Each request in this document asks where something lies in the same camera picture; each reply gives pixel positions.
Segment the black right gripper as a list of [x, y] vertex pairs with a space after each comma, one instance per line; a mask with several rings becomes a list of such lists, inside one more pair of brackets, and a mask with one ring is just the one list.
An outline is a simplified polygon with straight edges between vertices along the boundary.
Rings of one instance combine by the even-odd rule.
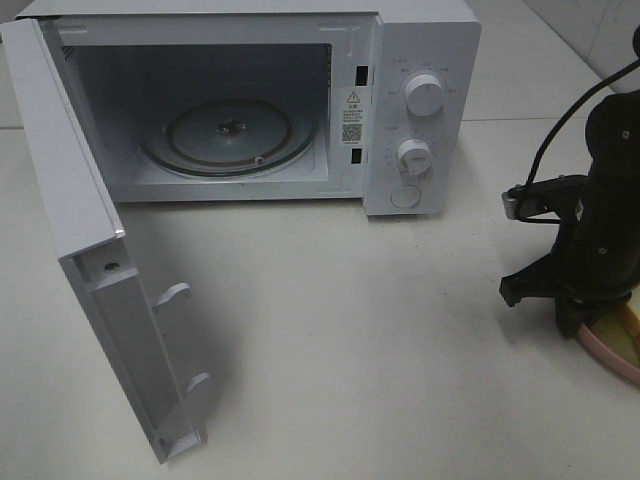
[[509, 307], [556, 298], [556, 326], [574, 338], [639, 283], [639, 179], [560, 176], [550, 191], [561, 221], [552, 253], [503, 277], [499, 293]]

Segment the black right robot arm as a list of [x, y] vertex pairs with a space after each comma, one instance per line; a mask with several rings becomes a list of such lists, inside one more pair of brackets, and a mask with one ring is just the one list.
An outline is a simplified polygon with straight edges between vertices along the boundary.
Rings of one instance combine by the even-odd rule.
[[585, 175], [559, 176], [502, 195], [511, 220], [556, 220], [551, 251], [502, 278], [506, 304], [551, 298], [556, 325], [573, 337], [639, 284], [639, 96], [607, 96], [587, 118]]

